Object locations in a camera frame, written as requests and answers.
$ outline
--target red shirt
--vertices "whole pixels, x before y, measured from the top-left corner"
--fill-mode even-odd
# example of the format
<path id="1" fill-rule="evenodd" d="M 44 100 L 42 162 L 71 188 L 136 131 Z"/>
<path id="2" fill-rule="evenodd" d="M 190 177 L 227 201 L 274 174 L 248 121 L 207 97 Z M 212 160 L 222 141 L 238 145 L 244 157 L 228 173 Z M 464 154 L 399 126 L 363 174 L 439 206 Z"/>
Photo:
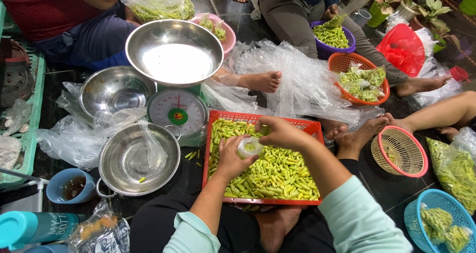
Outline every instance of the red shirt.
<path id="1" fill-rule="evenodd" d="M 68 31 L 104 11 L 82 0 L 2 0 L 23 35 L 39 41 Z"/>

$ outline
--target hand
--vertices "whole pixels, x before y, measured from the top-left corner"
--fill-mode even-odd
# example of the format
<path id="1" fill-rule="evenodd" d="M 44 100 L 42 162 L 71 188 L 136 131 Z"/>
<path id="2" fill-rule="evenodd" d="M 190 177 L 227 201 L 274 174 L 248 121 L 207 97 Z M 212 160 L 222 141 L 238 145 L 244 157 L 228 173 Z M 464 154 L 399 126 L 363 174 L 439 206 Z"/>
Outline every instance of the hand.
<path id="1" fill-rule="evenodd" d="M 215 172 L 215 176 L 221 176 L 230 182 L 234 178 L 238 177 L 247 167 L 253 165 L 253 163 L 259 158 L 257 155 L 250 156 L 246 159 L 240 159 L 237 155 L 238 144 L 243 138 L 250 137 L 250 135 L 241 135 L 231 137 L 225 142 L 224 139 L 220 140 L 218 151 L 220 152 L 220 160 L 218 162 L 218 168 Z"/>
<path id="2" fill-rule="evenodd" d="M 334 18 L 337 14 L 339 14 L 339 6 L 337 4 L 332 4 L 328 7 L 326 12 L 324 13 L 324 16 L 322 16 L 323 19 L 326 21 L 329 21 L 330 19 Z"/>
<path id="3" fill-rule="evenodd" d="M 272 145 L 300 151 L 303 146 L 315 142 L 315 139 L 306 132 L 294 127 L 288 121 L 274 116 L 262 116 L 256 122 L 256 129 L 259 131 L 261 125 L 267 125 L 271 128 L 271 134 L 259 138 L 262 145 Z"/>

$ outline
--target pink plastic bowl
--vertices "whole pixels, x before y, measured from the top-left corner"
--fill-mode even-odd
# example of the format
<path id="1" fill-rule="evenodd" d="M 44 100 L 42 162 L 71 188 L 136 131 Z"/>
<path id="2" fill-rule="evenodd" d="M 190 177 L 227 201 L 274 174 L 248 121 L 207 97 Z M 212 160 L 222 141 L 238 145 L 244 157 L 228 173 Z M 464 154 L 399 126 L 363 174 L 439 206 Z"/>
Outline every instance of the pink plastic bowl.
<path id="1" fill-rule="evenodd" d="M 195 17 L 193 17 L 192 19 L 190 19 L 190 21 L 194 24 L 199 24 L 199 20 L 197 19 L 197 16 L 199 14 L 202 14 L 202 13 L 198 13 L 195 15 Z M 217 22 L 217 21 L 220 21 L 220 17 L 216 16 L 215 14 L 211 14 L 210 13 L 210 16 L 208 17 L 213 23 Z M 224 52 L 224 56 L 226 57 L 228 55 L 228 53 L 231 51 L 231 49 L 233 49 L 233 47 L 235 46 L 235 43 L 237 41 L 237 37 L 235 35 L 235 32 L 233 31 L 233 29 L 231 29 L 231 27 L 229 25 L 227 25 L 227 23 L 223 22 L 223 29 L 225 30 L 225 37 L 227 39 L 226 42 L 223 42 L 221 44 L 221 46 L 223 47 L 223 52 Z"/>

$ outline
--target blue plastic basket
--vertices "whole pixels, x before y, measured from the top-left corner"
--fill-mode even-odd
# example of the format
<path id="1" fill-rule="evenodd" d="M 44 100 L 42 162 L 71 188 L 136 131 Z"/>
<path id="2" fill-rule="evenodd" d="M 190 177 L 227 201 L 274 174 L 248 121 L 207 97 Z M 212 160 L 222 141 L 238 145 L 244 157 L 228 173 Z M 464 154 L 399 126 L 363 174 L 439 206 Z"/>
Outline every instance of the blue plastic basket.
<path id="1" fill-rule="evenodd" d="M 471 216 L 453 196 L 444 191 L 430 189 L 423 191 L 416 200 L 405 208 L 405 226 L 413 242 L 425 253 L 449 253 L 446 245 L 434 245 L 423 229 L 420 216 L 420 204 L 425 203 L 428 208 L 442 208 L 453 216 L 453 225 L 468 227 L 473 231 L 471 241 L 460 253 L 476 253 L 476 225 Z"/>
<path id="2" fill-rule="evenodd" d="M 309 26 L 312 29 L 314 28 L 314 26 L 322 25 L 324 23 L 325 21 L 317 21 L 317 22 L 310 23 Z M 346 35 L 346 38 L 349 41 L 349 47 L 345 49 L 339 49 L 333 46 L 329 46 L 321 42 L 320 40 L 318 40 L 317 37 L 314 36 L 314 39 L 316 40 L 316 48 L 318 50 L 319 59 L 327 60 L 329 59 L 330 55 L 332 55 L 333 53 L 352 53 L 356 50 L 356 41 L 355 41 L 354 35 L 352 35 L 352 33 L 349 30 L 347 30 L 347 28 L 345 27 L 342 27 L 342 31 L 344 31 L 344 35 Z"/>

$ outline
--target teal bottle cap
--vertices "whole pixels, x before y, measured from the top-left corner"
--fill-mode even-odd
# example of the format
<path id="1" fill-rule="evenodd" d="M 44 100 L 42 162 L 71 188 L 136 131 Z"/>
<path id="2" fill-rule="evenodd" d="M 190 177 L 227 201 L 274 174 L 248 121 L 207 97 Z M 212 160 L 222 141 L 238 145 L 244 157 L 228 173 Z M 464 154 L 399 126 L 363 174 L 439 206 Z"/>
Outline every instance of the teal bottle cap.
<path id="1" fill-rule="evenodd" d="M 33 237 L 38 218 L 33 212 L 10 211 L 0 215 L 0 248 L 21 249 Z"/>

